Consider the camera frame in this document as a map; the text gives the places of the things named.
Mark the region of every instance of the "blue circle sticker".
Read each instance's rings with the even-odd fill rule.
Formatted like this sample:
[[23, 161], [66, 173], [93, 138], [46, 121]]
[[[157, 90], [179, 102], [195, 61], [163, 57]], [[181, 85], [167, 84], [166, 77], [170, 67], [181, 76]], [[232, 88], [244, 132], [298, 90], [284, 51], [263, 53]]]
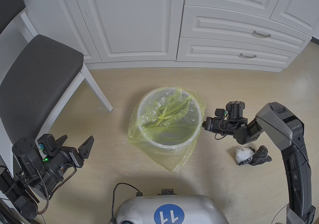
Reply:
[[185, 218], [184, 211], [177, 205], [162, 205], [154, 213], [156, 224], [182, 224]]

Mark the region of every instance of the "chair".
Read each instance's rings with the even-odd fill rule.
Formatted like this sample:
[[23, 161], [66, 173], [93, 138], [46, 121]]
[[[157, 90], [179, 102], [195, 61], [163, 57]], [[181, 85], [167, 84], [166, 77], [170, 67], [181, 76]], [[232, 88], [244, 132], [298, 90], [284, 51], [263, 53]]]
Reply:
[[113, 109], [83, 63], [83, 54], [37, 34], [25, 7], [23, 0], [0, 0], [0, 34], [20, 16], [33, 36], [0, 85], [0, 118], [12, 143], [47, 133], [83, 80], [107, 110]]

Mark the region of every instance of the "white chair frame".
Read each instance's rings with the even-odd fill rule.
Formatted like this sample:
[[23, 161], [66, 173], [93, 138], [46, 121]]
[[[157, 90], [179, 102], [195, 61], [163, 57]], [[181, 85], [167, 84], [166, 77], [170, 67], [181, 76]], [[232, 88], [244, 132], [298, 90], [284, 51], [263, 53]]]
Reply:
[[[19, 28], [20, 32], [22, 33], [23, 37], [27, 40], [29, 43], [33, 37], [38, 35], [37, 31], [33, 27], [31, 21], [29, 20], [28, 16], [26, 15], [25, 11], [21, 11], [15, 18], [14, 18], [15, 24]], [[48, 133], [51, 126], [53, 125], [54, 121], [58, 117], [59, 113], [62, 111], [63, 107], [66, 105], [70, 97], [73, 95], [75, 90], [78, 88], [78, 86], [82, 83], [82, 81], [85, 81], [91, 90], [94, 92], [94, 94], [98, 97], [98, 99], [101, 101], [103, 106], [108, 110], [112, 111], [113, 107], [110, 104], [110, 102], [107, 100], [106, 96], [101, 91], [98, 84], [95, 82], [94, 78], [90, 74], [89, 70], [87, 69], [86, 65], [83, 63], [81, 71], [77, 74], [77, 76], [74, 78], [72, 83], [69, 85], [69, 87], [66, 89], [58, 103], [55, 105], [53, 110], [50, 112], [48, 118], [46, 119], [45, 123], [43, 124], [37, 138], [39, 138], [42, 134]]]

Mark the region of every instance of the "drawer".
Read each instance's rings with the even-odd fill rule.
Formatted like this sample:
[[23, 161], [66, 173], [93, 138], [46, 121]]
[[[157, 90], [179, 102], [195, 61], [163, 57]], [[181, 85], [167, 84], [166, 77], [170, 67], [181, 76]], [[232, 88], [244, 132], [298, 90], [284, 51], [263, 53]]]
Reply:
[[180, 38], [178, 61], [206, 61], [251, 64], [286, 68], [296, 53], [261, 46], [224, 40]]
[[238, 11], [189, 5], [184, 7], [181, 37], [252, 43], [297, 54], [311, 40], [309, 35], [271, 19]]

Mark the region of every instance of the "crumpled black plastic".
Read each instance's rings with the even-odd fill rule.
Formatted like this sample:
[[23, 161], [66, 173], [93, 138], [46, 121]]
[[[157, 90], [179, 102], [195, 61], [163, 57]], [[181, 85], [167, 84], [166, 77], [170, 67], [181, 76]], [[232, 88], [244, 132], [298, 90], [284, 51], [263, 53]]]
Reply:
[[251, 166], [257, 166], [264, 164], [265, 162], [272, 161], [272, 158], [268, 156], [268, 149], [266, 148], [266, 146], [260, 146], [257, 151], [252, 147], [249, 147], [249, 149], [255, 152], [255, 154], [245, 161], [240, 162], [238, 165], [250, 164]]

